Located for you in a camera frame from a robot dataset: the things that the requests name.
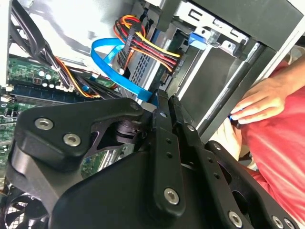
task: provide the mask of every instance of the metal sheet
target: metal sheet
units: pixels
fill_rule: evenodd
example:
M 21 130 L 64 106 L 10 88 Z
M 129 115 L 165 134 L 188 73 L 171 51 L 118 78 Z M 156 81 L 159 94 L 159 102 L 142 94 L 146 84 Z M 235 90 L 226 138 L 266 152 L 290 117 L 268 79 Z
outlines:
M 21 0 L 55 55 L 82 62 L 98 38 L 115 37 L 115 20 L 129 14 L 135 0 Z M 111 47 L 99 50 L 108 53 Z
M 0 85 L 6 85 L 7 77 L 7 61 L 9 57 L 9 29 L 10 29 L 10 5 L 11 0 L 1 1 L 0 17 L 1 17 L 1 36 L 0 36 Z
M 241 61 L 220 49 L 211 49 L 185 91 L 181 102 L 198 126 Z

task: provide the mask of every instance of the red wire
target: red wire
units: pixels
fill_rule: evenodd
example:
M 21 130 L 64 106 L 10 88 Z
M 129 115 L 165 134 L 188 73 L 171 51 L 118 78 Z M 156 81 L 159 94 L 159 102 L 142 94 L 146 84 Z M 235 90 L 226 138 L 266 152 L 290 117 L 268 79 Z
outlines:
M 141 22 L 139 19 L 137 18 L 126 18 L 128 20 L 132 20 L 132 21 L 136 21 L 136 22 Z M 145 31 L 145 27 L 141 24 L 142 26 L 142 33 L 143 33 L 143 37 L 146 37 L 146 31 Z
M 128 36 L 127 32 L 123 29 L 123 27 L 121 26 L 122 28 L 122 32 L 124 34 L 124 36 Z M 137 45 L 141 46 L 142 48 L 144 49 L 148 49 L 150 52 L 152 52 L 153 54 L 157 55 L 159 58 L 161 58 L 162 60 L 166 60 L 167 62 L 169 63 L 172 63 L 172 64 L 177 64 L 174 60 L 172 59 L 169 59 L 163 55 L 161 55 L 160 53 L 158 53 L 157 51 L 155 51 L 154 49 L 150 48 L 149 46 L 147 45 L 144 45 L 143 43 L 139 42 L 139 41 L 134 41 Z

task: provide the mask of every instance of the motherboard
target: motherboard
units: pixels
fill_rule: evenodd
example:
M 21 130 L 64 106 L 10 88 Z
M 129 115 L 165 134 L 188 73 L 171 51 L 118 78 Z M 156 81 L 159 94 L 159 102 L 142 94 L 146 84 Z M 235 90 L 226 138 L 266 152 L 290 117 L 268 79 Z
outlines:
M 104 78 L 94 79 L 99 84 L 110 88 L 113 82 Z M 8 85 L 1 89 L 0 100 L 0 174 L 5 174 L 5 167 L 14 136 L 19 114 L 36 106 L 51 106 L 90 101 L 81 97 L 73 88 L 66 89 L 57 74 L 31 59 L 10 56 L 8 65 Z M 83 177 L 98 172 L 106 152 L 100 152 L 86 158 L 81 167 Z

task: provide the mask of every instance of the person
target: person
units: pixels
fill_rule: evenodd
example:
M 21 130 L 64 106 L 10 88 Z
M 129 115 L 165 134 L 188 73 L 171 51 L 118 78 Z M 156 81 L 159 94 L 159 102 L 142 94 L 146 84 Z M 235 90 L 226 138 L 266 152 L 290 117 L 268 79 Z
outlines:
M 259 171 L 251 176 L 305 228 L 305 55 L 251 88 L 211 140 L 238 160 L 246 144 Z

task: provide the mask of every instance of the blue clip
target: blue clip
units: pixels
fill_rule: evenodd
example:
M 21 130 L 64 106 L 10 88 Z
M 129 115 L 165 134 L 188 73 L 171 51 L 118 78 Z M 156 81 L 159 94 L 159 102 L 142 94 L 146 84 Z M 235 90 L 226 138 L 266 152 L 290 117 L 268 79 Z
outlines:
M 205 50 L 206 47 L 208 46 L 205 38 L 203 38 L 193 32 L 189 36 L 189 44 L 200 50 Z
M 101 46 L 116 46 L 112 52 L 115 53 L 118 52 L 124 47 L 124 44 L 118 39 L 118 38 L 104 38 L 96 40 L 91 45 L 91 58 L 96 63 L 96 65 L 116 84 L 124 87 L 128 91 L 138 95 L 138 98 L 147 102 L 150 97 L 152 96 L 152 93 L 149 91 L 146 91 L 145 89 L 139 87 L 138 85 L 134 84 L 133 82 L 129 81 L 125 77 L 118 74 L 114 69 L 112 69 L 108 63 L 103 60 L 95 51 L 96 48 Z M 107 61 L 109 61 L 114 56 L 111 55 L 109 58 L 107 58 Z

